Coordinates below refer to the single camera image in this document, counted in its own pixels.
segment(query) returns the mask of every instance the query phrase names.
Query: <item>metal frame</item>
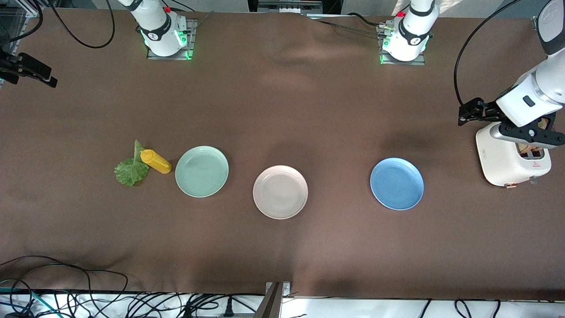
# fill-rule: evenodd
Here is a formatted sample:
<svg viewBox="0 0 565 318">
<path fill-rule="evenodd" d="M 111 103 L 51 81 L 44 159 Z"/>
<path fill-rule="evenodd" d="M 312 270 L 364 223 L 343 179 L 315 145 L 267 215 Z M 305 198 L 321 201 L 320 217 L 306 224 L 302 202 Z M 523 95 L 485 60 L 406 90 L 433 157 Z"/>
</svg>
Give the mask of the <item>metal frame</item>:
<svg viewBox="0 0 565 318">
<path fill-rule="evenodd" d="M 279 318 L 284 291 L 283 282 L 271 283 L 271 287 L 269 287 L 253 318 Z"/>
</svg>

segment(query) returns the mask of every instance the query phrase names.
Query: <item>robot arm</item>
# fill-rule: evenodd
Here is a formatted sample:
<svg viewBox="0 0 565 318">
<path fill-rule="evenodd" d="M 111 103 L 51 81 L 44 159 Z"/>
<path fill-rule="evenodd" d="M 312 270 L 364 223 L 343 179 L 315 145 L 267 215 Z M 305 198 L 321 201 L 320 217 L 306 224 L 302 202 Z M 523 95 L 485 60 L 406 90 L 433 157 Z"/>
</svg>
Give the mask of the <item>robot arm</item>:
<svg viewBox="0 0 565 318">
<path fill-rule="evenodd" d="M 425 49 L 439 14 L 435 0 L 411 0 L 408 13 L 394 18 L 394 31 L 383 50 L 400 61 L 414 60 Z"/>
<path fill-rule="evenodd" d="M 141 27 L 145 44 L 156 55 L 170 56 L 186 45 L 179 37 L 179 31 L 184 31 L 182 25 L 186 25 L 186 19 L 170 10 L 165 12 L 159 0 L 118 1 L 133 14 Z"/>
<path fill-rule="evenodd" d="M 459 108 L 459 125 L 469 121 L 502 122 L 492 136 L 551 149 L 565 144 L 565 135 L 551 131 L 555 112 L 565 104 L 565 0 L 550 0 L 537 19 L 547 59 L 522 75 L 494 102 L 475 98 Z M 547 123 L 540 128 L 540 122 Z"/>
</svg>

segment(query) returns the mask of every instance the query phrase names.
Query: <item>mustard bottle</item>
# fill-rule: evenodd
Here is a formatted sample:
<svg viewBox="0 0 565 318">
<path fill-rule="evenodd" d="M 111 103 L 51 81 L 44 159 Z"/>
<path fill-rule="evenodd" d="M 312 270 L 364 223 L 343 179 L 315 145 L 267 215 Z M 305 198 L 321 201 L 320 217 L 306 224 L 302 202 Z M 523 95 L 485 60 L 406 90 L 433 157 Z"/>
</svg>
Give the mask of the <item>mustard bottle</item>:
<svg viewBox="0 0 565 318">
<path fill-rule="evenodd" d="M 172 169 L 171 164 L 167 160 L 151 149 L 141 151 L 141 161 L 145 162 L 160 173 L 169 173 Z"/>
</svg>

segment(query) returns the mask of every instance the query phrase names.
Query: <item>green lettuce leaf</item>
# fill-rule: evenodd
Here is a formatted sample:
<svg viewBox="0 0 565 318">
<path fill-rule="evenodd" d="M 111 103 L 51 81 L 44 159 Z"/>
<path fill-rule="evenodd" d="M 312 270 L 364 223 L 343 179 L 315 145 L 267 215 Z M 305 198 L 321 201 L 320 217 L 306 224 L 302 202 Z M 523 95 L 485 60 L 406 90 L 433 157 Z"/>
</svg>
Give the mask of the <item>green lettuce leaf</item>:
<svg viewBox="0 0 565 318">
<path fill-rule="evenodd" d="M 136 142 L 133 144 L 133 159 L 137 162 L 143 162 L 141 161 L 141 152 L 145 150 L 145 147 L 143 147 L 143 145 L 136 140 Z"/>
<path fill-rule="evenodd" d="M 149 171 L 149 166 L 141 161 L 141 151 L 145 150 L 145 147 L 136 140 L 133 151 L 133 158 L 126 159 L 120 162 L 116 168 L 114 168 L 114 173 L 116 174 L 116 180 L 121 184 L 133 187 L 133 185 L 145 179 L 147 172 Z"/>
</svg>

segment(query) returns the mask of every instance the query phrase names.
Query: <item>brown tablecloth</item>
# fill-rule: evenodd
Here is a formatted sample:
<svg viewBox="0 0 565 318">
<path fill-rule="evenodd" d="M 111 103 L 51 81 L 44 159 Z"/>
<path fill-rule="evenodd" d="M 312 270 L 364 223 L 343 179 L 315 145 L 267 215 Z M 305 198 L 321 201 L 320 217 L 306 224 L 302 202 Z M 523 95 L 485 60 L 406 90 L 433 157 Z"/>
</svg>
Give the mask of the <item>brown tablecloth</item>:
<svg viewBox="0 0 565 318">
<path fill-rule="evenodd" d="M 212 14 L 192 61 L 147 61 L 131 14 L 115 15 L 105 49 L 74 42 L 50 12 L 21 44 L 59 85 L 21 79 L 0 90 L 1 260 L 35 253 L 110 268 L 130 275 L 132 290 L 293 281 L 297 295 L 564 297 L 563 148 L 551 151 L 540 184 L 504 190 L 480 169 L 474 138 L 485 124 L 457 126 L 453 65 L 479 19 L 439 19 L 426 65 L 409 67 L 380 65 L 375 38 L 296 14 Z M 61 16 L 90 44 L 110 35 L 107 11 Z M 353 17 L 332 21 L 374 31 Z M 463 99 L 492 100 L 543 59 L 528 20 L 491 21 L 462 59 Z M 123 186 L 114 167 L 135 139 L 173 163 L 192 147 L 217 147 L 227 184 L 195 199 L 174 173 L 151 170 Z M 387 157 L 423 175 L 424 197 L 409 211 L 371 194 L 370 172 Z M 253 202 L 256 177 L 273 165 L 308 182 L 308 202 L 289 220 Z M 61 268 L 26 280 L 86 287 Z M 93 281 L 121 286 L 106 274 Z"/>
</svg>

